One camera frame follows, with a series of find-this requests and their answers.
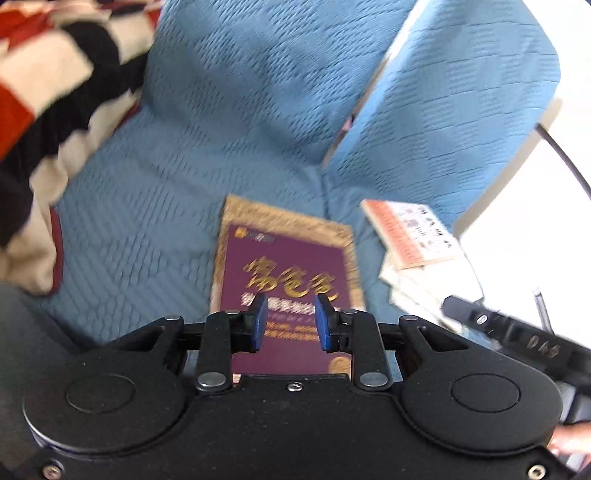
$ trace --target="human hand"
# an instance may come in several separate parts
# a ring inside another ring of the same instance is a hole
[[[548,450],[555,455],[585,453],[583,466],[591,462],[591,423],[559,425],[554,430]]]

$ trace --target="finger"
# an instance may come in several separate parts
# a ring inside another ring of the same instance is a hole
[[[559,450],[563,454],[591,453],[591,424],[558,426],[554,430],[548,449]]]

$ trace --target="book cover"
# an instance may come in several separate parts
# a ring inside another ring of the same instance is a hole
[[[245,310],[256,293],[269,301],[265,338],[234,354],[234,373],[349,373],[349,355],[320,348],[313,299],[363,309],[350,227],[228,196],[210,309]]]
[[[456,258],[462,249],[427,205],[363,200],[361,208],[398,270]]]

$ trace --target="striped blanket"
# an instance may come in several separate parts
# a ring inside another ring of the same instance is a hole
[[[0,281],[47,294],[61,279],[52,209],[137,108],[160,2],[0,5]]]

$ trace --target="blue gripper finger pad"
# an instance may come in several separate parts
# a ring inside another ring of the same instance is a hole
[[[269,301],[267,297],[262,297],[262,302],[259,305],[255,315],[255,325],[252,332],[252,348],[258,352],[261,348],[262,339],[265,336],[265,328],[267,326],[267,314],[269,312]]]
[[[318,330],[320,346],[322,350],[326,351],[330,347],[329,319],[318,295],[314,297],[314,321],[316,322],[316,330]]]

